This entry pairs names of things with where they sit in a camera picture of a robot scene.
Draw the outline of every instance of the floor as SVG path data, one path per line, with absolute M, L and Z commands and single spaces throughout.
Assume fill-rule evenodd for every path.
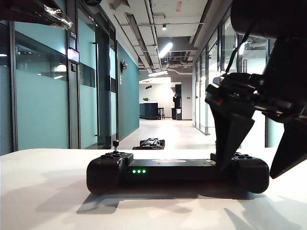
M 165 120 L 140 119 L 140 128 L 122 140 L 119 149 L 131 150 L 133 146 L 140 145 L 140 140 L 147 138 L 164 139 L 166 150 L 215 148 L 215 135 L 204 135 L 192 125 L 192 121 L 165 118 Z

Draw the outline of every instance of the thumbstick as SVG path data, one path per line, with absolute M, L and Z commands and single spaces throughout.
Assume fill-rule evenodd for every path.
M 114 152 L 118 152 L 117 151 L 117 147 L 119 146 L 119 140 L 114 140 L 113 141 L 113 146 L 114 146 Z

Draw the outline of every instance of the bar stool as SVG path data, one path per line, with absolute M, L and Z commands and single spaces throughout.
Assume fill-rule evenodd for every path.
M 161 118 L 165 119 L 164 108 L 158 108 L 158 116 L 159 120 L 161 120 Z

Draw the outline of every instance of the table surface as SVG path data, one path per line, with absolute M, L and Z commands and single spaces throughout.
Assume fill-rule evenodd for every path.
M 109 150 L 28 149 L 0 157 L 2 230 L 307 229 L 307 162 L 270 180 L 262 194 L 206 182 L 94 196 L 90 160 Z M 214 150 L 126 150 L 135 159 L 205 159 Z M 271 165 L 276 149 L 241 153 Z

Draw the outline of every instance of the game controller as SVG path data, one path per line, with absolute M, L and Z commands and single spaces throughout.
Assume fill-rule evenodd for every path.
M 262 193 L 269 186 L 269 167 L 261 159 L 236 153 L 222 171 L 216 155 L 210 159 L 134 160 L 132 153 L 119 152 L 119 141 L 113 141 L 114 152 L 92 160 L 86 171 L 86 183 L 93 194 L 107 194 L 119 185 L 130 183 L 203 182 L 236 180 L 243 189 Z

